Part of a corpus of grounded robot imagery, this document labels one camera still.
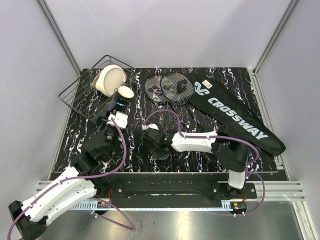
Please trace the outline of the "black BOKA shuttlecock tube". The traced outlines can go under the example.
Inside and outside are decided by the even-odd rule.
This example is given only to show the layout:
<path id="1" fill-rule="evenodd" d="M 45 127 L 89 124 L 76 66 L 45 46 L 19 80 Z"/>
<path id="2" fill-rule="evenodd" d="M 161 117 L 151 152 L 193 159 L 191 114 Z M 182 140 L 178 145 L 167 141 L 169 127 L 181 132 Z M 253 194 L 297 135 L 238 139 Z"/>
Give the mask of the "black BOKA shuttlecock tube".
<path id="1" fill-rule="evenodd" d="M 124 113 L 131 101 L 135 96 L 133 90 L 125 85 L 120 86 L 106 108 L 106 117 L 116 112 Z"/>

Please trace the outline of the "black racket bag Crossway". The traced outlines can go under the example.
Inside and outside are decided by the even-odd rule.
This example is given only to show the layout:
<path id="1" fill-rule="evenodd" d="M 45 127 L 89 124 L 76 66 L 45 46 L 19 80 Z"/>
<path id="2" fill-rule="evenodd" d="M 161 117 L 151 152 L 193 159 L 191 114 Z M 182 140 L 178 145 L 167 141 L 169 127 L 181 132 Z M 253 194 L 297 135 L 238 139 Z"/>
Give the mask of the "black racket bag Crossway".
<path id="1" fill-rule="evenodd" d="M 191 81 L 194 95 L 189 102 L 199 111 L 229 126 L 267 153 L 278 156 L 285 144 L 254 115 L 251 109 L 217 81 Z"/>

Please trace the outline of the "clear plastic tube lid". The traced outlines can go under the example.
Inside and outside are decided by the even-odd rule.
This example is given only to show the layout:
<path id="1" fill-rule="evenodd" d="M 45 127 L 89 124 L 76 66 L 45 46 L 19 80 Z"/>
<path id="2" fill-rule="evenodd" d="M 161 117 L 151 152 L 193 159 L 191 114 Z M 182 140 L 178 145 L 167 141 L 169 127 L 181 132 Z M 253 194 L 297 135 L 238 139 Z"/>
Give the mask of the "clear plastic tube lid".
<path id="1" fill-rule="evenodd" d="M 165 159 L 167 159 L 169 156 L 170 156 L 170 153 L 167 153 L 167 152 L 165 152 L 165 153 L 163 153 L 163 152 L 156 152 L 154 158 L 157 159 L 157 160 L 165 160 Z"/>

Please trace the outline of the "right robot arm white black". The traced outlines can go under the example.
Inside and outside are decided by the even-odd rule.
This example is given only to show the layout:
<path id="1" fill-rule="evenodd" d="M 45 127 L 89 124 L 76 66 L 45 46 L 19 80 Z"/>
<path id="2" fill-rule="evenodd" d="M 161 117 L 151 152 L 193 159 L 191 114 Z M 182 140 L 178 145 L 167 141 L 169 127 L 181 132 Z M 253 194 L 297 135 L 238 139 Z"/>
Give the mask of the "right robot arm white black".
<path id="1" fill-rule="evenodd" d="M 144 128 L 143 140 L 156 159 L 171 153 L 200 152 L 213 155 L 228 171 L 227 186 L 217 189 L 214 198 L 242 198 L 245 192 L 246 167 L 252 145 L 242 139 L 214 132 L 164 133 L 154 124 Z"/>

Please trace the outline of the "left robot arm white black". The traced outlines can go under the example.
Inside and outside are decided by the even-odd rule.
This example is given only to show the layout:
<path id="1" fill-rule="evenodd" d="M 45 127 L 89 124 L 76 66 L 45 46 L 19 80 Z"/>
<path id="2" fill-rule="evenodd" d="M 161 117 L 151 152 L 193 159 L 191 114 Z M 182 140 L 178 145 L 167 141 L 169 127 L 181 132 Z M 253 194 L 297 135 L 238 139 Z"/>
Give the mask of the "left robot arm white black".
<path id="1" fill-rule="evenodd" d="M 124 165 L 127 154 L 112 170 L 102 173 L 103 156 L 114 150 L 115 141 L 121 138 L 125 144 L 123 129 L 127 127 L 128 116 L 117 112 L 110 115 L 103 131 L 93 132 L 83 142 L 80 154 L 49 185 L 36 195 L 24 201 L 13 201 L 9 206 L 12 224 L 7 233 L 11 239 L 17 228 L 23 240 L 36 240 L 60 215 L 83 200 L 103 198 L 108 193 L 105 178 L 117 172 Z"/>

